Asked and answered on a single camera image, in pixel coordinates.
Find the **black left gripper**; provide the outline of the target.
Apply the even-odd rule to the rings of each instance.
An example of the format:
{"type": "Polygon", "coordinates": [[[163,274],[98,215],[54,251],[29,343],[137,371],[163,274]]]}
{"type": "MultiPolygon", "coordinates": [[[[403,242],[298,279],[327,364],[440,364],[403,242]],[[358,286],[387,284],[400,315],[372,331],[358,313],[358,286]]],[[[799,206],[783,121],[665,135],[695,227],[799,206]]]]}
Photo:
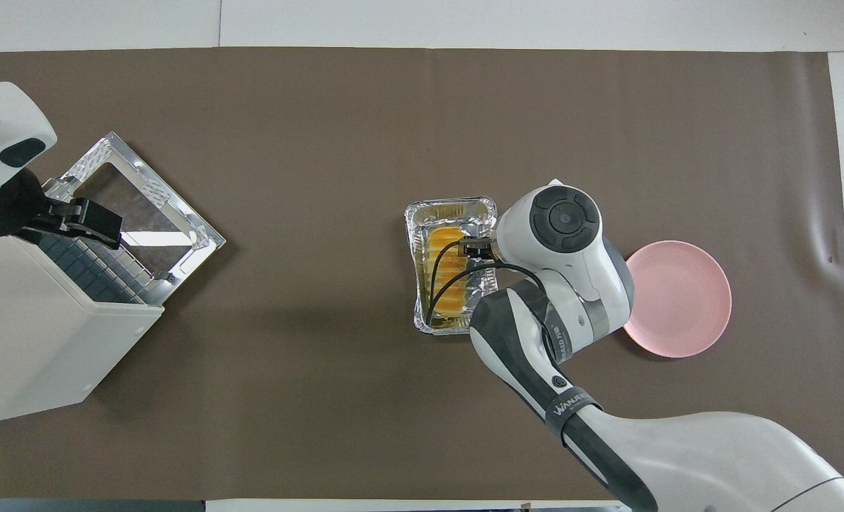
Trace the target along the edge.
{"type": "Polygon", "coordinates": [[[42,233],[86,238],[111,250],[122,242],[123,218],[89,198],[48,198],[37,176],[21,169],[0,188],[0,238],[41,239],[42,233]]]}

